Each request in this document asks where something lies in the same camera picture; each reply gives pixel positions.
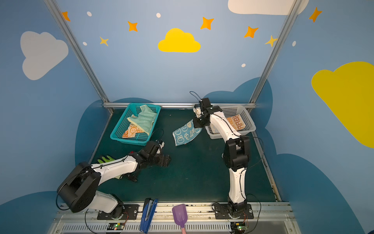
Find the teal plastic basket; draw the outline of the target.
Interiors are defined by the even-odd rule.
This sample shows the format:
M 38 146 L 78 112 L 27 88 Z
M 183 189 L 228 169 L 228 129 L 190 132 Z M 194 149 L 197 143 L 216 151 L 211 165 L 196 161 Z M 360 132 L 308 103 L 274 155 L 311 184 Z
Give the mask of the teal plastic basket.
M 158 105 L 129 104 L 110 138 L 124 144 L 145 146 L 151 138 L 160 111 Z

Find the orange striped rabbit towel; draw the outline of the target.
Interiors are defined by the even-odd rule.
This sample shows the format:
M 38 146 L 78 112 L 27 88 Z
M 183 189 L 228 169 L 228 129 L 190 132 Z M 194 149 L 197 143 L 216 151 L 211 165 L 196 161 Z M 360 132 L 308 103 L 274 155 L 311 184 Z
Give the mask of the orange striped rabbit towel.
M 240 131 L 246 127 L 246 124 L 240 115 L 228 117 L 227 120 L 236 131 Z

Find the blue rabbit pattern towel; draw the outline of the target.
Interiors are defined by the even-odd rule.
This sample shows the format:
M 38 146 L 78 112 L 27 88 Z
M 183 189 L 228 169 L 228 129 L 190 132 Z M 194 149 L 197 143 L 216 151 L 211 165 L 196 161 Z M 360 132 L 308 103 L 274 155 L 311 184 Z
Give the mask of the blue rabbit pattern towel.
M 202 131 L 202 128 L 195 128 L 193 120 L 175 130 L 172 135 L 175 146 L 181 146 L 193 141 Z

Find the plain mint green towel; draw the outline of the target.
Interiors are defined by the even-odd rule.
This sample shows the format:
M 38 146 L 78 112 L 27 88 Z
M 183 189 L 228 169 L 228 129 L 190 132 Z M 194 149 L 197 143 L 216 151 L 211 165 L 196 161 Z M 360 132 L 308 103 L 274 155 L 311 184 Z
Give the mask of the plain mint green towel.
M 140 109 L 141 112 L 138 114 L 138 116 L 132 115 L 131 117 L 128 117 L 127 120 L 130 123 L 138 126 L 144 131 L 144 133 L 149 135 L 153 128 L 157 113 L 147 105 L 140 106 Z

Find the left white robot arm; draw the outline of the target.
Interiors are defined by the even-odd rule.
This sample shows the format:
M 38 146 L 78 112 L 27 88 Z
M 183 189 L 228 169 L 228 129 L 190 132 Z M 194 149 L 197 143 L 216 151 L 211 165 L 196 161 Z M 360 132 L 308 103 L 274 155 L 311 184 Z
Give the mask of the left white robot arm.
M 154 165 L 169 166 L 171 158 L 163 154 L 164 145 L 161 140 L 149 141 L 140 151 L 117 160 L 97 164 L 81 162 L 57 188 L 57 196 L 73 213 L 94 209 L 119 218 L 124 212 L 123 202 L 115 195 L 98 191 L 98 187 L 116 177 L 135 181 L 141 170 Z

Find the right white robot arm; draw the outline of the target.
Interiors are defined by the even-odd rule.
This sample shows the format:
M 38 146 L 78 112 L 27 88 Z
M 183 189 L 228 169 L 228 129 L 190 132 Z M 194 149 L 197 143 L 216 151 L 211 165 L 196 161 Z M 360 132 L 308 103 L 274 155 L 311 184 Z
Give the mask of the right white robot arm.
M 208 98 L 200 99 L 194 106 L 193 124 L 196 128 L 214 125 L 225 141 L 223 161 L 229 169 L 230 189 L 228 210 L 232 216 L 247 209 L 245 175 L 250 159 L 250 139 L 239 134 L 225 117 L 219 106 L 213 106 Z

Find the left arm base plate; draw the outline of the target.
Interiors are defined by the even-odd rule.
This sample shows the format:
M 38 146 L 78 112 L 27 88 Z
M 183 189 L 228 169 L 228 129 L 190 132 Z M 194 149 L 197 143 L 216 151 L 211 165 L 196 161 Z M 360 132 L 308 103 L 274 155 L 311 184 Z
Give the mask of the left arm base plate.
M 100 211 L 97 220 L 136 220 L 138 210 L 137 204 L 118 205 L 110 213 Z

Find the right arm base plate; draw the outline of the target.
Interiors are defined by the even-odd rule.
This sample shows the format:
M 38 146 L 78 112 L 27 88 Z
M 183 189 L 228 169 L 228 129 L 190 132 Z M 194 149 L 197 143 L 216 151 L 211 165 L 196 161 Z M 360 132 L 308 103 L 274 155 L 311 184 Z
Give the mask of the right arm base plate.
M 233 209 L 229 204 L 213 203 L 211 205 L 216 219 L 254 219 L 254 213 L 250 204 L 238 210 Z

